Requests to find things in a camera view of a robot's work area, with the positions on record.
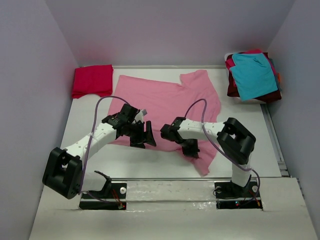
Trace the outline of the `pink t shirt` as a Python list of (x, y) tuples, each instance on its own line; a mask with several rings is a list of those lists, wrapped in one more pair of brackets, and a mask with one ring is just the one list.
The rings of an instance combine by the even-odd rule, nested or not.
[(180, 83), (120, 75), (114, 94), (147, 111), (144, 120), (151, 121), (156, 146), (146, 145), (146, 149), (153, 152), (182, 154), (180, 145), (161, 138), (161, 128), (175, 118), (187, 116), (214, 123), (221, 112), (219, 96), (206, 70), (181, 74)]

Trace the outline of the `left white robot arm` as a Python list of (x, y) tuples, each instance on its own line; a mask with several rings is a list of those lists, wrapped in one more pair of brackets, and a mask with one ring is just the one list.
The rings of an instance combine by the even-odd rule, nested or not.
[(144, 121), (146, 110), (125, 103), (121, 110), (108, 115), (82, 139), (64, 149), (54, 148), (48, 157), (42, 183), (70, 200), (86, 193), (96, 199), (110, 194), (112, 179), (99, 170), (86, 172), (88, 160), (122, 136), (129, 137), (129, 145), (144, 149), (155, 147), (151, 121)]

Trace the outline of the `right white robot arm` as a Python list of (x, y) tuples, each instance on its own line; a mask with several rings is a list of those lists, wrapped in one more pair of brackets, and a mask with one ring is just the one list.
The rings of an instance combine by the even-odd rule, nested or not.
[(161, 128), (160, 135), (162, 139), (180, 145), (183, 155), (192, 158), (199, 157), (198, 141), (208, 140), (232, 162), (231, 192), (242, 196), (248, 191), (252, 172), (250, 158), (256, 137), (237, 119), (230, 117), (225, 122), (200, 122), (177, 117), (173, 123)]

